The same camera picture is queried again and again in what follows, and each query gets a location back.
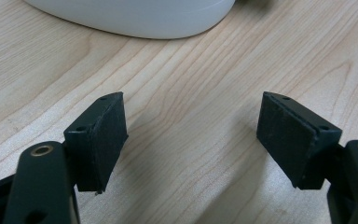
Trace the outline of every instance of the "wood grain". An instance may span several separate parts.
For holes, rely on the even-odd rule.
[[[96,98],[123,91],[130,138],[83,223],[330,223],[255,138],[263,91],[358,139],[358,0],[239,0],[213,29],[149,40],[0,0],[0,179],[27,147],[62,141]]]

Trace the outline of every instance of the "screw hole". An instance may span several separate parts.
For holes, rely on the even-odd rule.
[[[322,129],[322,130],[329,130],[329,129],[330,129],[330,128],[327,127],[327,126],[319,126],[319,128]]]
[[[31,151],[31,155],[35,157],[44,156],[53,150],[52,146],[41,146]]]
[[[86,129],[87,129],[86,126],[81,126],[81,127],[76,128],[76,130],[77,130],[78,132],[85,131]]]
[[[28,214],[27,218],[25,219],[26,224],[36,224],[42,222],[48,214],[40,211],[33,211]]]

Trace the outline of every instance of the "wooden table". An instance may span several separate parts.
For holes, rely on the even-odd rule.
[[[235,3],[201,35],[149,40],[0,0],[0,179],[99,96],[123,91],[130,138],[82,223],[330,223],[255,137],[263,91],[358,139],[358,0]]]

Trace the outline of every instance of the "tabletop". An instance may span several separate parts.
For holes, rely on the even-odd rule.
[[[255,136],[263,91],[358,139],[358,0],[239,0],[189,38],[115,35],[0,0],[0,179],[21,152],[123,91],[129,139],[82,223],[330,223]]]

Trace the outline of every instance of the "white object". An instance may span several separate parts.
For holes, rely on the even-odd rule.
[[[220,22],[234,0],[25,0],[49,14],[99,30],[145,38],[196,35]]]

